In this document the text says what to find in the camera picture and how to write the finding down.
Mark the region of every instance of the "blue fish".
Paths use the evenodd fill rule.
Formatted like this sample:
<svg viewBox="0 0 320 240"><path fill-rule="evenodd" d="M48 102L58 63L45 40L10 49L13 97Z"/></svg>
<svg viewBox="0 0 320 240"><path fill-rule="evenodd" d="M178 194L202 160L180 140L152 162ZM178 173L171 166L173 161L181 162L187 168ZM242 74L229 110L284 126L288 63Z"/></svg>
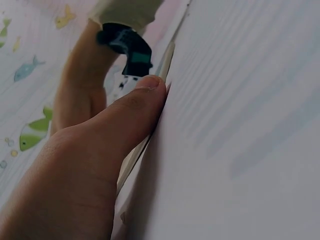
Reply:
<svg viewBox="0 0 320 240"><path fill-rule="evenodd" d="M22 66L15 72L14 82L18 82L22 79L27 78L38 65L45 64L46 62L39 62L37 56L34 55L32 63L24 63Z"/></svg>

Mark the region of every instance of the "finger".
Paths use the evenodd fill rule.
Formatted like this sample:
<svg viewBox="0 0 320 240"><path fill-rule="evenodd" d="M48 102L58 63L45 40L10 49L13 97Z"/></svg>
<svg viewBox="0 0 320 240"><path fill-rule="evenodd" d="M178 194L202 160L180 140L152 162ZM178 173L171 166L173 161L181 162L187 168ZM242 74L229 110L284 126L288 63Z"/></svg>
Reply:
<svg viewBox="0 0 320 240"><path fill-rule="evenodd" d="M95 142L112 149L115 169L156 126L166 100L166 85L157 76L146 76L136 88L85 123Z"/></svg>

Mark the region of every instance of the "fingernail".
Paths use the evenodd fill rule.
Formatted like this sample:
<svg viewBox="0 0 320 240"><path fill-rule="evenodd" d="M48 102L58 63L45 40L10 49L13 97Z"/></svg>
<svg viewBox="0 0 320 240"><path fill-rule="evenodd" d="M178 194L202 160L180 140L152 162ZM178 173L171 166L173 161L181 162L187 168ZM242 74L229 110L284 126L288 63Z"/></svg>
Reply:
<svg viewBox="0 0 320 240"><path fill-rule="evenodd" d="M156 89L159 86L161 78L154 75L148 75L142 78L135 86L135 89L148 88Z"/></svg>

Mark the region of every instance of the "fish print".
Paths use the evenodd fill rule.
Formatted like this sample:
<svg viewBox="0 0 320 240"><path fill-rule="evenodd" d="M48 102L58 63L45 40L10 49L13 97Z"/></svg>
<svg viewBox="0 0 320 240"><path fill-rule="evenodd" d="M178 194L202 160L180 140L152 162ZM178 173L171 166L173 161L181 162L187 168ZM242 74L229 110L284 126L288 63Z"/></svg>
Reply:
<svg viewBox="0 0 320 240"><path fill-rule="evenodd" d="M22 79L27 78L38 65L43 65L46 62L39 62L37 56L34 55L32 63L24 63L21 67L15 72L14 82L18 82Z"/></svg>
<svg viewBox="0 0 320 240"><path fill-rule="evenodd" d="M15 43L14 43L14 45L13 45L13 48L12 48L12 51L13 51L13 52L16 52L16 51L20 48L20 39L21 39L20 36L18 36L18 37L16 38L16 41L15 41Z"/></svg>
<svg viewBox="0 0 320 240"><path fill-rule="evenodd" d="M22 152L33 148L47 136L53 115L52 107L45 105L43 114L44 118L27 123L22 128L19 138L20 150Z"/></svg>
<svg viewBox="0 0 320 240"><path fill-rule="evenodd" d="M2 48L7 41L8 27L11 23L11 19L4 18L2 21L3 21L4 27L0 31L0 48Z"/></svg>
<svg viewBox="0 0 320 240"><path fill-rule="evenodd" d="M4 141L8 144L9 147L12 147L13 145L15 145L15 141L13 141L9 137L4 138Z"/></svg>
<svg viewBox="0 0 320 240"><path fill-rule="evenodd" d="M63 27L67 26L71 20L76 18L76 14L71 12L68 4L65 5L64 14L65 16L57 16L55 18L55 26L57 29L62 29Z"/></svg>

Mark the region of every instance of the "yellow fish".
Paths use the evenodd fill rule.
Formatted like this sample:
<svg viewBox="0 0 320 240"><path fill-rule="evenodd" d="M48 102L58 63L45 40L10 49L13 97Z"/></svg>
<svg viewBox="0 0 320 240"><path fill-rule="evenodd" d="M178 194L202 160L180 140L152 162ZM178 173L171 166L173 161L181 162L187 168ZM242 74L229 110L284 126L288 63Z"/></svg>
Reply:
<svg viewBox="0 0 320 240"><path fill-rule="evenodd" d="M15 43L14 43L14 45L13 45L13 48L12 48L12 51L13 51L13 52L17 51L17 50L20 48L20 39L21 39L20 36L18 36L18 37L16 38L16 41L15 41Z"/></svg>
<svg viewBox="0 0 320 240"><path fill-rule="evenodd" d="M76 15L71 12L70 6L68 4L65 5L65 16L57 16L55 18L55 26L57 29L61 29L65 27L72 19L76 18Z"/></svg>

